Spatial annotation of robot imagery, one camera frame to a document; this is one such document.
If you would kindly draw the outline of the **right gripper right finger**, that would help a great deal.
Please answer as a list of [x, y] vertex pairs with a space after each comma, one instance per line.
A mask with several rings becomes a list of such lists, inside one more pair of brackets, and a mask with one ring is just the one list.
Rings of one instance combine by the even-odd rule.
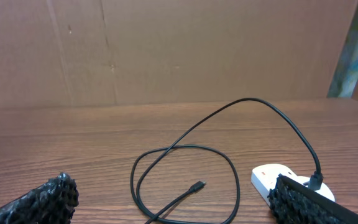
[[277, 223], [358, 224], [355, 212], [284, 175], [277, 177], [267, 198]]

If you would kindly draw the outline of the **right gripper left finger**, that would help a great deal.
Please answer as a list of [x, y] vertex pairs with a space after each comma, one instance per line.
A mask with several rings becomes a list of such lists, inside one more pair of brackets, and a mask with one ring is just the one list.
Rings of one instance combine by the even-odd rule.
[[78, 198], [75, 180], [62, 172], [0, 207], [0, 224], [70, 224]]

